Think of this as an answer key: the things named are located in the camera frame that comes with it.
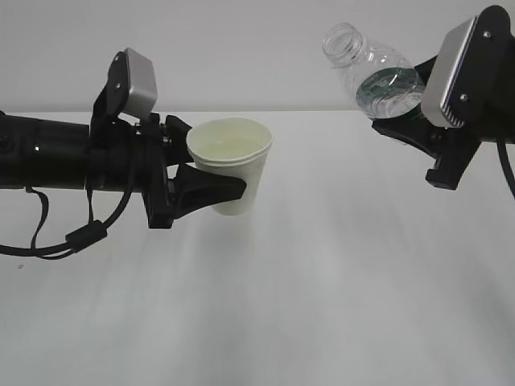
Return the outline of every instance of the bottle neck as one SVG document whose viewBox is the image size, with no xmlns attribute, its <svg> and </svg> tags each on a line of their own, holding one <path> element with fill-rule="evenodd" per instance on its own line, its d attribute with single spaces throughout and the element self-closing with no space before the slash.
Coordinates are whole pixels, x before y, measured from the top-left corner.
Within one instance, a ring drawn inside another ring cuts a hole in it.
<svg viewBox="0 0 515 386">
<path fill-rule="evenodd" d="M 354 64 L 366 47 L 366 38 L 348 23 L 334 26 L 323 40 L 323 53 L 334 68 L 346 68 Z"/>
</svg>

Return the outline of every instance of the paper cup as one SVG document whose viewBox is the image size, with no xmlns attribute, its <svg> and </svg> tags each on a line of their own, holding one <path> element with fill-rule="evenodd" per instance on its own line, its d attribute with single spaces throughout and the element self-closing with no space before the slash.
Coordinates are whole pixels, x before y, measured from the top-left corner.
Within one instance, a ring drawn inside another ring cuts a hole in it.
<svg viewBox="0 0 515 386">
<path fill-rule="evenodd" d="M 189 131 L 187 148 L 198 169 L 247 183 L 241 199 L 214 205 L 216 211 L 235 216 L 252 207 L 272 141 L 264 125 L 245 118 L 210 121 Z"/>
</svg>

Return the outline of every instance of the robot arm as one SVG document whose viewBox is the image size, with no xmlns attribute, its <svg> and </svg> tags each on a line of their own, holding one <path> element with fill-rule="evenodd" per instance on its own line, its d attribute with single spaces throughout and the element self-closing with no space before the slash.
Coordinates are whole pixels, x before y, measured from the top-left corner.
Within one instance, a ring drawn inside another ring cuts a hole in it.
<svg viewBox="0 0 515 386">
<path fill-rule="evenodd" d="M 0 253 L 56 260 L 77 253 L 107 237 L 107 229 L 126 208 L 133 192 L 140 192 L 149 228 L 170 228 L 174 220 L 215 203 L 240 199 L 241 179 L 209 174 L 188 166 L 186 136 L 191 128 L 178 117 L 160 123 L 152 113 L 157 100 L 152 63 L 130 48 L 118 52 L 105 87 L 93 107 L 91 125 L 0 115 L 0 188 L 22 189 L 39 195 L 44 220 L 48 201 L 35 187 L 93 191 L 123 191 L 113 214 L 92 218 L 53 247 L 14 248 L 0 245 Z M 131 125 L 120 113 L 140 121 Z M 179 165 L 169 179 L 167 167 Z"/>
<path fill-rule="evenodd" d="M 508 13 L 491 6 L 449 32 L 438 56 L 416 67 L 427 84 L 424 117 L 373 123 L 378 133 L 435 159 L 426 174 L 435 187 L 455 190 L 482 142 L 497 142 L 509 175 L 505 143 L 515 142 L 515 37 L 510 27 Z"/>
</svg>

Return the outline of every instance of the plastic bottle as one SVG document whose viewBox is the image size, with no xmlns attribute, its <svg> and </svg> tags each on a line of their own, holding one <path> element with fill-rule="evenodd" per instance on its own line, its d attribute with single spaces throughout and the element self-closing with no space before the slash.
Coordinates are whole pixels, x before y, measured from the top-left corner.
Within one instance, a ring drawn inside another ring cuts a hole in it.
<svg viewBox="0 0 515 386">
<path fill-rule="evenodd" d="M 338 71 L 344 91 L 369 118 L 421 114 L 425 85 L 395 49 L 370 42 L 354 26 L 342 23 L 326 34 L 323 52 Z"/>
</svg>

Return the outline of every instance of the cable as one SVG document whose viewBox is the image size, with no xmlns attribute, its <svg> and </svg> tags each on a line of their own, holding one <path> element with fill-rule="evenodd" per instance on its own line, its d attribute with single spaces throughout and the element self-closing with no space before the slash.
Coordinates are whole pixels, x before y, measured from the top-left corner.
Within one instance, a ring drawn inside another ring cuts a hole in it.
<svg viewBox="0 0 515 386">
<path fill-rule="evenodd" d="M 38 227 L 36 228 L 35 233 L 31 240 L 31 249 L 34 250 L 34 249 L 36 249 L 35 245 L 36 245 L 36 241 L 38 240 L 39 232 L 41 231 L 45 222 L 47 221 L 50 203 L 48 201 L 48 196 L 45 195 L 42 191 L 37 191 L 37 190 L 33 189 L 32 187 L 27 187 L 25 189 L 25 191 L 27 193 L 37 195 L 39 197 L 39 200 L 41 201 L 41 218 L 39 219 Z M 60 255 L 55 255 L 55 256 L 38 255 L 36 257 L 39 257 L 40 259 L 44 259 L 44 260 L 59 260 L 59 259 L 64 259 L 65 257 L 71 256 L 72 254 L 73 254 L 73 251 L 70 249 L 69 251 L 62 253 Z"/>
<path fill-rule="evenodd" d="M 114 209 L 114 212 L 111 216 L 108 217 L 106 221 L 104 221 L 104 225 L 106 228 L 110 228 L 116 220 L 120 218 L 123 211 L 125 211 L 127 204 L 129 203 L 130 196 L 134 190 L 134 184 L 136 183 L 136 157 L 134 157 L 134 148 L 135 148 L 135 133 L 133 131 L 130 132 L 130 161 L 129 161 L 129 177 L 127 180 L 127 185 L 125 190 L 123 191 L 122 199 L 120 199 L 120 203 Z"/>
<path fill-rule="evenodd" d="M 499 153 L 499 161 L 501 161 L 501 167 L 505 175 L 506 182 L 512 192 L 513 198 L 515 198 L 515 177 L 513 176 L 513 169 L 509 162 L 506 140 L 502 136 L 497 137 L 497 153 Z"/>
<path fill-rule="evenodd" d="M 91 183 L 86 185 L 86 197 L 88 198 L 88 224 L 91 224 L 95 220 L 95 215 L 93 213 L 93 187 Z"/>
<path fill-rule="evenodd" d="M 120 218 L 123 211 L 127 208 L 127 204 L 129 203 L 130 196 L 132 195 L 132 192 L 134 190 L 134 184 L 136 181 L 136 158 L 134 157 L 135 132 L 133 132 L 133 130 L 131 130 L 129 136 L 130 136 L 130 149 L 129 149 L 129 170 L 128 170 L 127 185 L 126 185 L 125 190 L 123 191 L 123 196 L 120 199 L 120 202 L 114 209 L 111 216 L 109 216 L 107 218 L 107 220 L 104 221 L 104 223 L 103 223 L 106 228 L 111 227 Z M 44 201 L 44 199 L 42 199 L 43 196 L 46 198 L 46 200 L 48 200 L 47 196 L 44 193 L 37 192 L 36 194 L 38 194 L 38 193 L 41 194 L 38 196 L 42 200 L 42 203 Z M 43 205 L 43 210 L 42 210 L 42 215 L 41 215 L 42 220 L 43 220 L 43 215 L 45 215 L 43 223 L 46 220 L 47 214 L 48 214 L 48 205 L 46 208 L 46 214 L 45 214 L 45 207 Z M 89 218 L 91 219 L 93 216 L 93 208 L 92 207 L 90 208 L 89 214 L 90 214 Z M 43 224 L 41 224 L 41 220 L 40 220 L 38 229 L 36 230 L 35 238 L 37 238 L 37 235 L 42 227 L 43 227 Z M 38 257 L 38 258 L 44 259 L 44 260 L 59 260 L 59 259 L 63 259 L 65 257 L 72 255 L 73 254 L 72 247 L 73 247 L 73 245 L 71 245 L 68 242 L 65 242 L 63 244 L 54 245 L 51 247 L 45 247 L 45 248 L 18 248 L 18 247 L 10 247 L 7 245 L 0 244 L 0 254 L 7 255 L 7 256 L 15 256 L 15 257 Z"/>
</svg>

